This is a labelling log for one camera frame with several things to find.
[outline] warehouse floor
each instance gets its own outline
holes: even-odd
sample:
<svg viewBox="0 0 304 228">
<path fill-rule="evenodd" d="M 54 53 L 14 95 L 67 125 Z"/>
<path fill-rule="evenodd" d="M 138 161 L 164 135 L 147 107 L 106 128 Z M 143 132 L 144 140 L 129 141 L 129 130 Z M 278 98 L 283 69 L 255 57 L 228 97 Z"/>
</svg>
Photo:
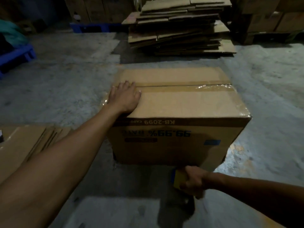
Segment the warehouse floor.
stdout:
<svg viewBox="0 0 304 228">
<path fill-rule="evenodd" d="M 237 45 L 234 57 L 148 57 L 124 33 L 31 37 L 38 59 L 0 81 L 0 123 L 77 127 L 94 115 L 120 68 L 219 66 L 253 119 L 217 171 L 304 186 L 304 46 Z M 169 183 L 172 167 L 116 164 L 108 141 L 51 227 L 276 227 L 221 192 L 191 199 Z"/>
</svg>

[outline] blue label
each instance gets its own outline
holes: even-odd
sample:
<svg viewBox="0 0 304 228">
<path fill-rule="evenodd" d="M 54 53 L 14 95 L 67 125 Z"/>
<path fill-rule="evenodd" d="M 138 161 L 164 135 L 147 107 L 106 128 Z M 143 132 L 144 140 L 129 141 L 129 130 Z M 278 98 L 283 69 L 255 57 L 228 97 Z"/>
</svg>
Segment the blue label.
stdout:
<svg viewBox="0 0 304 228">
<path fill-rule="evenodd" d="M 206 140 L 204 146 L 218 146 L 221 143 L 221 140 Z"/>
</svg>

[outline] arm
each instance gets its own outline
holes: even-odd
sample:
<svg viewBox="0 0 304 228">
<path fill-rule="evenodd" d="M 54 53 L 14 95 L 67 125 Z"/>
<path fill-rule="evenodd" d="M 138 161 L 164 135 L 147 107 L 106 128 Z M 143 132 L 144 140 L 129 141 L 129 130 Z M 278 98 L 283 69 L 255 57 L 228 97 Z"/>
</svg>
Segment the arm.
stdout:
<svg viewBox="0 0 304 228">
<path fill-rule="evenodd" d="M 204 190 L 219 190 L 283 226 L 298 227 L 302 223 L 303 187 L 211 173 L 195 166 L 187 166 L 185 171 L 189 180 L 180 187 L 188 194 L 200 198 Z"/>
<path fill-rule="evenodd" d="M 120 114 L 133 111 L 139 99 L 135 83 L 113 87 L 97 115 L 4 181 L 0 227 L 46 227 L 87 173 L 107 131 Z"/>
</svg>

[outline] hand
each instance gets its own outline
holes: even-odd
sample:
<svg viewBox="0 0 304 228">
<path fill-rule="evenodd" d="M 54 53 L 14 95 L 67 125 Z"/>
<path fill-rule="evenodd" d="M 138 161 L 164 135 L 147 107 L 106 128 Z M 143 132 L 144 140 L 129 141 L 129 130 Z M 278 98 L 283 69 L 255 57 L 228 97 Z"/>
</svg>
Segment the hand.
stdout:
<svg viewBox="0 0 304 228">
<path fill-rule="evenodd" d="M 129 81 L 120 82 L 118 87 L 112 87 L 108 104 L 115 107 L 120 114 L 130 113 L 137 107 L 141 91 L 135 91 L 135 82 L 130 86 Z"/>
<path fill-rule="evenodd" d="M 197 199 L 204 196 L 204 190 L 209 189 L 208 176 L 210 172 L 197 166 L 186 166 L 185 171 L 189 179 L 180 184 L 180 189 L 186 194 L 193 195 Z"/>
</svg>

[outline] green cloth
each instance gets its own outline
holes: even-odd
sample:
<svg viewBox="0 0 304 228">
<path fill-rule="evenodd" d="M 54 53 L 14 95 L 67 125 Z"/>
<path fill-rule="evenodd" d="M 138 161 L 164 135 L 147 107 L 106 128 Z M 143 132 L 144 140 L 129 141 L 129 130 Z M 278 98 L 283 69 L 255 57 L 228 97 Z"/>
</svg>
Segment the green cloth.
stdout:
<svg viewBox="0 0 304 228">
<path fill-rule="evenodd" d="M 28 39 L 22 34 L 21 29 L 12 22 L 0 20 L 0 33 L 8 43 L 14 47 L 28 44 Z"/>
</svg>

